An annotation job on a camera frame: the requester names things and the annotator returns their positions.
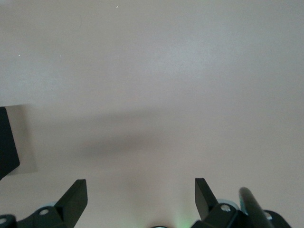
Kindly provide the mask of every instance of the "black rod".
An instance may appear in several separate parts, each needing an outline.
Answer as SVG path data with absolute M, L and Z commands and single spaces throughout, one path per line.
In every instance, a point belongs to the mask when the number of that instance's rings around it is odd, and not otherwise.
M 241 210 L 249 216 L 254 228 L 275 228 L 248 188 L 239 190 L 239 198 Z

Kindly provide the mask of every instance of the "black bracket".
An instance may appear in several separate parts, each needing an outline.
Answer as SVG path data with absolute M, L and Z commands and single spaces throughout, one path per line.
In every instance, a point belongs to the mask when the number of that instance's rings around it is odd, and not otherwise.
M 87 205 L 85 180 L 76 180 L 53 207 L 43 207 L 16 222 L 14 215 L 0 215 L 0 228 L 73 228 Z
M 191 228 L 291 228 L 279 214 L 262 210 L 251 191 L 239 191 L 241 210 L 218 203 L 204 178 L 195 179 L 195 203 L 201 220 Z
M 9 117 L 5 107 L 0 107 L 0 180 L 19 165 Z

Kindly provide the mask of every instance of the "black plastic part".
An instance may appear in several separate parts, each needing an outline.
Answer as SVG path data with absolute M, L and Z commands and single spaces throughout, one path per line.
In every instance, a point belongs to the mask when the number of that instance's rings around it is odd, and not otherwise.
M 210 228 L 211 226 L 204 224 L 202 221 L 196 221 L 191 228 Z
M 31 216 L 17 223 L 17 228 L 67 228 L 54 207 L 36 210 Z
M 212 211 L 208 214 L 208 216 L 203 220 L 203 223 L 206 225 L 210 225 L 210 227 L 217 228 L 229 228 L 232 226 L 235 217 L 237 216 L 237 210 L 229 205 L 230 211 L 224 211 L 221 209 L 222 205 L 228 204 L 218 204 L 216 205 Z
M 253 228 L 275 228 L 248 188 L 241 188 L 239 196 L 241 209 L 248 214 Z
M 195 204 L 201 220 L 218 204 L 209 185 L 204 178 L 195 179 Z
M 253 228 L 248 215 L 244 214 L 240 210 L 238 210 L 237 212 L 238 213 L 233 221 L 232 227 L 233 228 Z
M 5 219 L 6 221 L 0 224 L 0 228 L 16 228 L 16 217 L 13 215 L 0 215 L 0 219 Z
M 67 228 L 73 228 L 87 205 L 85 180 L 76 180 L 69 190 L 55 204 Z
M 285 221 L 285 219 L 282 216 L 280 216 L 278 213 L 270 210 L 265 210 L 265 212 L 268 212 L 271 215 L 272 219 L 270 221 L 274 225 L 274 227 L 291 228 L 291 226 Z
M 73 228 L 86 205 L 86 181 L 76 180 L 54 207 L 40 208 L 18 222 L 13 215 L 0 215 L 6 220 L 0 228 Z
M 5 107 L 0 107 L 0 180 L 20 165 Z

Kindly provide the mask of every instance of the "white wall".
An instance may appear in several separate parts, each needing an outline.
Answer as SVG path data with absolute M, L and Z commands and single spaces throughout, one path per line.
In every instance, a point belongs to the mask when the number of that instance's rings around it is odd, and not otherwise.
M 190 227 L 204 177 L 302 227 L 303 37 L 300 0 L 1 0 L 0 105 L 20 105 L 25 166 L 0 214 L 86 178 L 77 228 Z

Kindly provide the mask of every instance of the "metal screw head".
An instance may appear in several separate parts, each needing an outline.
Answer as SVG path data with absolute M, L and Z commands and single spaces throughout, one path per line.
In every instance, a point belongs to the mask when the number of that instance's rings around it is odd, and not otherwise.
M 48 209 L 44 209 L 39 212 L 39 215 L 46 215 L 46 214 L 48 214 Z
M 268 220 L 272 220 L 271 214 L 269 214 L 268 212 L 265 211 L 265 215 Z
M 230 212 L 231 211 L 230 207 L 227 204 L 223 204 L 222 206 L 220 206 L 220 208 L 223 211 L 226 211 L 226 212 Z
M 0 218 L 0 224 L 6 223 L 7 219 L 6 218 Z

